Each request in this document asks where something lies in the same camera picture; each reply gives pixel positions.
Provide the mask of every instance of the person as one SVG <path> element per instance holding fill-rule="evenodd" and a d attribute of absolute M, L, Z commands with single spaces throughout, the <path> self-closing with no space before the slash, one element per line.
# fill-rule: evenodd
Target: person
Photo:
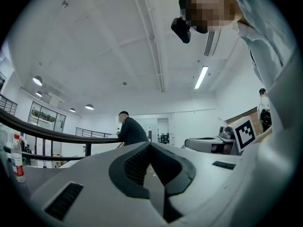
<path fill-rule="evenodd" d="M 273 86 L 299 51 L 289 25 L 270 0 L 179 0 L 179 5 L 182 16 L 198 32 L 232 24 L 247 44 L 254 71 L 266 88 Z M 273 124 L 258 135 L 256 143 L 283 130 L 276 109 L 269 104 Z"/>
<path fill-rule="evenodd" d="M 117 136 L 125 142 L 125 145 L 148 142 L 145 130 L 136 120 L 129 117 L 128 112 L 119 113 L 119 121 L 122 123 L 122 127 L 121 132 L 117 132 Z"/>
<path fill-rule="evenodd" d="M 269 108 L 269 101 L 266 94 L 265 88 L 261 88 L 259 90 L 261 102 L 258 106 L 258 118 L 261 122 L 263 132 L 269 129 L 271 126 L 271 117 L 270 117 L 270 108 Z"/>

